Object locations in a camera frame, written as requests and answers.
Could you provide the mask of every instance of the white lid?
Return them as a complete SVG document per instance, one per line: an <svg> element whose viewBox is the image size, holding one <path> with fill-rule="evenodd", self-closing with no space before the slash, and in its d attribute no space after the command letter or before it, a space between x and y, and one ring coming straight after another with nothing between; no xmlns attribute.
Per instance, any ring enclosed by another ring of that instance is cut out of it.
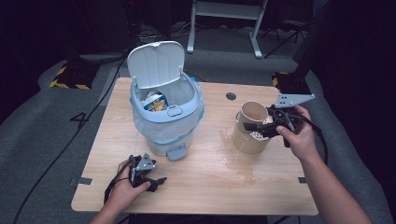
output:
<svg viewBox="0 0 396 224"><path fill-rule="evenodd" d="M175 41L147 44L132 50L127 64L139 89L158 87L180 78L184 49Z"/></svg>

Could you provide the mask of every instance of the black wire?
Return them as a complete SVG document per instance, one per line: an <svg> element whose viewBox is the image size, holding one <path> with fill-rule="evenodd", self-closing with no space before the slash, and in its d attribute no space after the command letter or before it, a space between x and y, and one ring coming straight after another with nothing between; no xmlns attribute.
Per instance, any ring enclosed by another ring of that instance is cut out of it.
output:
<svg viewBox="0 0 396 224"><path fill-rule="evenodd" d="M122 60L127 53L122 53L120 56L117 57L108 57L108 58L101 58L101 59L90 59L90 58L84 58L83 56L79 56L79 58L87 63L90 64L105 64L105 63L114 63L116 61Z"/></svg>
<svg viewBox="0 0 396 224"><path fill-rule="evenodd" d="M274 222L274 224L279 224L281 222L283 222L284 220L288 219L289 217L282 217L280 218L278 221Z"/></svg>
<svg viewBox="0 0 396 224"><path fill-rule="evenodd" d="M114 186L116 185L117 182L119 182L119 180L117 180L119 178L119 176L122 174L123 170L125 170L125 168L129 165L132 164L132 167L135 167L135 160L134 160L134 156L130 156L129 160L127 163L125 163L121 169L117 172L116 176L114 176L114 178L110 181L110 183L108 184L106 190L105 190L105 198L103 199L103 203L107 202L108 197L110 196L111 190L113 190Z"/></svg>
<svg viewBox="0 0 396 224"><path fill-rule="evenodd" d="M196 76L196 75L194 75L194 74L192 74L192 73L190 73L190 72L185 72L188 76L193 76L193 77L198 77L198 76ZM203 81L203 82L207 82L205 79L203 79L203 78L201 78L201 77L198 77L201 81Z"/></svg>
<svg viewBox="0 0 396 224"><path fill-rule="evenodd" d="M198 33L204 29L210 29L208 27L204 27L199 23L195 24L195 33ZM191 31L191 23L188 22L181 28L173 28L169 36L165 36L164 34L158 34L154 29L144 29L140 32L139 38L154 38L154 42L161 41L161 40L177 40L181 38L183 35L188 35Z"/></svg>
<svg viewBox="0 0 396 224"><path fill-rule="evenodd" d="M72 5L73 5L74 9L76 10L77 14L79 15L79 17L81 18L82 23L84 23L85 28L87 29L88 33L90 33L90 35L93 37L93 39L96 41L96 43L97 43L98 45L100 45L102 48L107 49L107 50L109 50L109 51L116 51L116 52L118 52L118 51L129 51L129 50L133 47L134 41L131 41L130 46L128 46L126 49L111 49L111 48L109 48L108 46L102 44L101 41L99 41L99 39L96 37L96 35L93 34L91 28L89 27L88 23L85 21L84 17L82 16L81 11L80 11L80 10L78 9L78 7L76 6L76 3L74 2L74 0L70 0L70 2L72 3Z"/></svg>
<svg viewBox="0 0 396 224"><path fill-rule="evenodd" d="M91 111L90 115L86 118L86 120L88 120L91 115L93 114L93 112L97 109L97 107L103 102L103 100L105 99L106 95L108 94L108 92L111 89L111 86L114 83L114 80L117 76L117 74L120 71L120 67L122 65L122 63L125 61L126 57L124 57L119 64L117 65L117 71L115 76L113 77L113 80L111 81L111 84L109 86L109 88L107 89L106 93L104 94L104 96L102 97L102 99L99 101L99 103L95 106L95 108ZM56 158L51 162L51 164L47 167L47 169L44 171L44 173L37 179L37 181L35 182L35 184L32 186L32 188L30 189L29 193L26 195L26 197L24 198L20 208L18 209L17 215L14 217L14 221L13 223L17 223L18 218L21 214L21 211L23 209L23 207L25 206L27 200L30 198L30 196L32 195L33 191L35 190L35 188L38 186L38 184L41 182L41 180L44 178L44 176L47 174L47 172L50 170L50 168L52 168L53 164L59 160L59 158L64 154L64 152L67 150L67 148L70 146L70 144L72 144L73 140L77 137L77 135L79 134L79 132L81 131L82 127L84 127L85 123L87 121L84 121L81 123L80 127L76 130L76 132L73 134L73 136L70 138L70 140L67 142L67 144L64 146L64 148L61 150L61 152L58 154L58 156L56 156Z"/></svg>
<svg viewBox="0 0 396 224"><path fill-rule="evenodd" d="M124 180L124 179L129 179L129 177L125 177L125 178L122 178L122 179L118 179L118 180L116 180L116 182L114 182L114 183L118 183L118 182L120 182L121 180Z"/></svg>
<svg viewBox="0 0 396 224"><path fill-rule="evenodd" d="M121 221L117 222L117 224L121 224L124 223L127 219L129 218L129 216L123 218Z"/></svg>

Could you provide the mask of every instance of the brown paper cup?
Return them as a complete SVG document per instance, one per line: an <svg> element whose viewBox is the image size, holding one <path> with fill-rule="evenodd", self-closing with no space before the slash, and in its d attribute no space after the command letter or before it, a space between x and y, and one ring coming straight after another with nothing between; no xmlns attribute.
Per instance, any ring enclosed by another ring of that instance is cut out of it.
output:
<svg viewBox="0 0 396 224"><path fill-rule="evenodd" d="M244 123L261 124L267 117L268 111L265 106L253 101L245 102L236 115L238 129L242 133L250 133L245 130Z"/></svg>
<svg viewBox="0 0 396 224"><path fill-rule="evenodd" d="M238 128L238 123L235 123L233 128L233 145L242 153L258 154L261 153L268 145L270 139L259 141L253 138L248 133L242 133Z"/></svg>

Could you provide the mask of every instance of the black device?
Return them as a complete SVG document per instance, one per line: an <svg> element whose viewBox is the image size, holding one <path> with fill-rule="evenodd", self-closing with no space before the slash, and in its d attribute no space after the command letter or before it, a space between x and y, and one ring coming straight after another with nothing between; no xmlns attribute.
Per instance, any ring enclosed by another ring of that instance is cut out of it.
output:
<svg viewBox="0 0 396 224"><path fill-rule="evenodd" d="M276 131L276 126L281 125L294 132L300 119L303 119L304 121L308 120L305 117L296 114L294 107L275 108L275 105L271 105L266 108L268 110L268 115L273 118L273 122L266 124L244 123L245 130L258 132L264 138L272 138L279 135ZM290 147L289 142L285 139L284 145L285 147Z"/></svg>
<svg viewBox="0 0 396 224"><path fill-rule="evenodd" d="M125 168L127 168L130 164L131 167L130 167L128 179L134 188L137 188L141 184L149 181L151 185L147 191L154 192L155 190L157 190L158 186L162 185L165 182L166 177L157 180L146 177L146 175L148 175L151 172L151 170L155 168L155 163L156 161L152 160L149 157L148 153L145 153L143 157L131 155L128 159L128 162L121 167L121 169L117 172L116 176L108 184L108 187L105 190L104 203L106 203L108 196L110 195L110 192L111 190L113 190L116 183L122 180L119 179L119 177L122 174L122 172L125 170Z"/></svg>
<svg viewBox="0 0 396 224"><path fill-rule="evenodd" d="M154 192L159 185L163 184L166 180L166 177L160 178L158 180L153 180L147 178L152 169L155 167L155 160L152 160L149 157L148 153L145 153L143 157L141 156L131 156L130 160L132 160L132 166L129 173L129 180L134 188L139 187L141 184L149 181L151 185L148 188L148 191Z"/></svg>

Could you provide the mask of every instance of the plastic bag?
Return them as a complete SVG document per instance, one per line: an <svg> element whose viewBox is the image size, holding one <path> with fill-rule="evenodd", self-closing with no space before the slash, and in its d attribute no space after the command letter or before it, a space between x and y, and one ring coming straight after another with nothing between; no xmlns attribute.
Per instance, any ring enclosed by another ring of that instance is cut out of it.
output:
<svg viewBox="0 0 396 224"><path fill-rule="evenodd" d="M177 81L154 89L158 89L158 91L166 96L169 107L172 107L172 105L182 107L194 97L194 94L198 94L200 99L200 104L198 104L196 110L187 117L161 123L144 119L138 113L137 109L133 109L134 126L139 132L156 144L170 145L189 135L198 126L205 113L204 96L199 83L192 80L190 77L180 78ZM153 89L140 91L139 94L143 96L153 91Z"/></svg>

